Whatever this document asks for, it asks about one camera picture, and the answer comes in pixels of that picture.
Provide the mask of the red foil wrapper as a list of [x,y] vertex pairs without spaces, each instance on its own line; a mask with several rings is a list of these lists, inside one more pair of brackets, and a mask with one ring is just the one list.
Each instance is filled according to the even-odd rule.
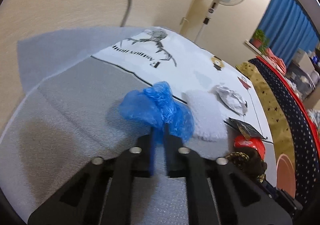
[[249,147],[255,149],[262,160],[265,158],[266,149],[261,141],[261,139],[257,137],[250,137],[249,139],[245,138],[244,135],[239,135],[234,139],[234,147],[241,148],[241,147]]

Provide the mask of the black snack wrapper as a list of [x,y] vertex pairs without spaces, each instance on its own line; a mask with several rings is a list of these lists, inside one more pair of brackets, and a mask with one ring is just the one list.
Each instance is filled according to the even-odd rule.
[[235,130],[239,131],[246,139],[249,138],[259,138],[261,140],[267,140],[266,137],[263,137],[259,131],[257,131],[252,125],[249,123],[246,123],[241,120],[237,120],[234,118],[228,118],[227,120],[224,121],[225,124],[228,124]]

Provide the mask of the white bubble wrap sheet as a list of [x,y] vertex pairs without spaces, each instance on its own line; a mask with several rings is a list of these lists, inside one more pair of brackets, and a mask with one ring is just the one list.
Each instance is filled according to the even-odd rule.
[[193,137],[207,142],[227,140],[227,128],[215,95],[207,91],[189,90],[183,94],[183,99],[193,115]]

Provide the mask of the white paper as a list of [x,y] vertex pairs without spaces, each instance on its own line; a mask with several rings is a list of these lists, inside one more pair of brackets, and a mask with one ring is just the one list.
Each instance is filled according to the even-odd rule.
[[239,93],[220,84],[213,87],[213,92],[218,94],[223,103],[227,105],[229,109],[240,116],[246,115],[248,111],[247,102]]

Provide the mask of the blue plastic shoe cover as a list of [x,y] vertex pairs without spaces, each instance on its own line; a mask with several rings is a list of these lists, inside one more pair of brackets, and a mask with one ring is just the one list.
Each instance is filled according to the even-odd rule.
[[119,113],[126,120],[153,127],[157,144],[163,144],[165,125],[169,126],[169,133],[183,142],[187,142],[194,132],[194,119],[189,107],[174,100],[166,81],[141,91],[128,92],[119,106]]

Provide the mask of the pink trash bin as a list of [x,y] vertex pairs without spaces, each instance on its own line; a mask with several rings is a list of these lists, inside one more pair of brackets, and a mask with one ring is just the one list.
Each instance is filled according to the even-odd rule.
[[289,157],[285,154],[281,154],[277,160],[277,188],[286,191],[290,196],[295,198],[295,170]]

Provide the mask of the navy star bedsheet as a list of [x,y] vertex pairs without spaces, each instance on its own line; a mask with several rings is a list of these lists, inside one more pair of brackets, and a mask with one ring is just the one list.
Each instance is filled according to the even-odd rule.
[[295,150],[296,198],[302,205],[316,199],[319,181],[319,140],[310,133],[305,117],[299,113],[293,99],[289,99],[293,116],[287,118]]

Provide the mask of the grey white printed tablecloth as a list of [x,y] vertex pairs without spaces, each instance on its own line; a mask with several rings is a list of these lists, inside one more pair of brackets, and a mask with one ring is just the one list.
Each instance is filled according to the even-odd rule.
[[158,27],[116,28],[33,88],[1,138],[1,189],[27,224],[287,224],[231,160],[242,121],[270,137],[252,82]]

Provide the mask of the yellow star bed skirt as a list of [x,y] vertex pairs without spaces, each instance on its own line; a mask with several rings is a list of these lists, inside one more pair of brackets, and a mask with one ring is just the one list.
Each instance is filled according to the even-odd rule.
[[237,65],[236,69],[250,79],[259,97],[271,131],[276,158],[285,154],[295,165],[295,150],[290,126],[267,81],[257,67],[249,62]]

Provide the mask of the dark plastic storage bin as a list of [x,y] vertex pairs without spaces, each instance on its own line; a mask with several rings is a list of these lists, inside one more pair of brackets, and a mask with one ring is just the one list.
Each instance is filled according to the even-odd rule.
[[302,101],[316,88],[310,75],[293,62],[287,67],[285,77],[296,87],[296,91]]

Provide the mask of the pink folded clothes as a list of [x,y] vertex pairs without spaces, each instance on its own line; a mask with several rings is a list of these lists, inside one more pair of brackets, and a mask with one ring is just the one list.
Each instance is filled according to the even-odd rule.
[[277,57],[270,48],[265,49],[265,55],[269,63],[284,76],[286,74],[286,65],[284,61]]

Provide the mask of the white cardboard box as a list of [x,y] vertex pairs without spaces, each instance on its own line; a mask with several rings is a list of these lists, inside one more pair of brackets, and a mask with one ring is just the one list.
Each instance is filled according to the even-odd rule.
[[314,70],[312,61],[310,60],[308,54],[302,49],[297,50],[292,61],[304,72],[311,72]]

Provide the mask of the potted green plant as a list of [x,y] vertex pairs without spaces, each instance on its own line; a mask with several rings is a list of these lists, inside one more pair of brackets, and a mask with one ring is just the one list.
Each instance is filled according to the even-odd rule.
[[265,36],[265,33],[261,29],[257,29],[251,38],[251,44],[262,54],[266,54],[269,39]]

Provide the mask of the blue curtain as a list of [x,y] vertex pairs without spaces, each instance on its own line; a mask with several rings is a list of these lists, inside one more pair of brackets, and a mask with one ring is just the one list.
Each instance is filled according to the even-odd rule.
[[286,65],[298,49],[313,51],[319,32],[298,0],[270,0],[258,25],[269,40],[268,47]]

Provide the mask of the wall power outlet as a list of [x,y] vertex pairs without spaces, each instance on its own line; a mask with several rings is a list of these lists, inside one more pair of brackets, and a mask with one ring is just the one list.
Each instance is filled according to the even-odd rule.
[[185,22],[189,22],[185,17],[183,17],[180,21],[180,25],[184,24]]

